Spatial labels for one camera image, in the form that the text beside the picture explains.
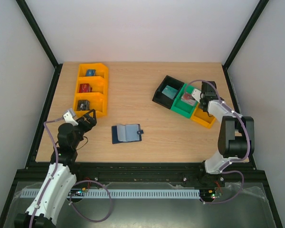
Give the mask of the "teal credit card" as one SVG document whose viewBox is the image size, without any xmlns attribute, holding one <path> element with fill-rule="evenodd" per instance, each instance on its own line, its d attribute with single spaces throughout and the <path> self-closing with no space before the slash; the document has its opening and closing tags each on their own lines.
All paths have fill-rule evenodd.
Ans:
<svg viewBox="0 0 285 228">
<path fill-rule="evenodd" d="M 175 88 L 173 88 L 173 87 L 171 87 L 171 86 L 169 86 L 169 85 L 167 85 L 167 86 L 163 89 L 163 91 L 162 91 L 162 93 L 163 93 L 165 96 L 167 96 L 169 99 L 171 99 L 171 100 L 174 99 L 174 97 L 175 97 L 175 95 L 177 94 L 177 92 L 178 92 L 177 89 L 175 89 Z"/>
</svg>

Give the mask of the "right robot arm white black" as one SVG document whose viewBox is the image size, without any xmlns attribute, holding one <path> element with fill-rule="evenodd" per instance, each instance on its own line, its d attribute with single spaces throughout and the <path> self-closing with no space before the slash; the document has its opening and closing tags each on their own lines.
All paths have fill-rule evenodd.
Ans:
<svg viewBox="0 0 285 228">
<path fill-rule="evenodd" d="M 214 174 L 220 174 L 233 163 L 243 162 L 255 148 L 255 125 L 251 116 L 242 116 L 229 107 L 218 94 L 215 82 L 202 81 L 198 100 L 204 112 L 220 122 L 218 150 L 204 162 L 205 170 L 198 173 L 198 182 L 208 186 Z"/>
</svg>

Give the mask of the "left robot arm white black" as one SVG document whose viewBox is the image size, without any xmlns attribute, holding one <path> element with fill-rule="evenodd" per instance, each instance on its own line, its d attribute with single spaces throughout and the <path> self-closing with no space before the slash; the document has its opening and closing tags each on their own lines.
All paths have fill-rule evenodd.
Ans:
<svg viewBox="0 0 285 228">
<path fill-rule="evenodd" d="M 57 139 L 52 140 L 54 151 L 47 175 L 26 212 L 16 215 L 16 228 L 56 227 L 64 201 L 76 182 L 76 174 L 71 169 L 77 158 L 77 147 L 83 141 L 85 133 L 97 124 L 94 109 L 78 119 L 74 117 L 72 109 L 61 117 L 64 123 L 58 128 Z"/>
</svg>

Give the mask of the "blue leather card holder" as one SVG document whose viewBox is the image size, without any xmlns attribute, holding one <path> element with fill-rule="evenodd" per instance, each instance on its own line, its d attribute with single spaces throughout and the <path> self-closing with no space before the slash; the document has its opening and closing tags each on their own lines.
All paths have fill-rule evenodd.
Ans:
<svg viewBox="0 0 285 228">
<path fill-rule="evenodd" d="M 140 142 L 144 134 L 139 124 L 117 124 L 111 130 L 112 144 Z"/>
</svg>

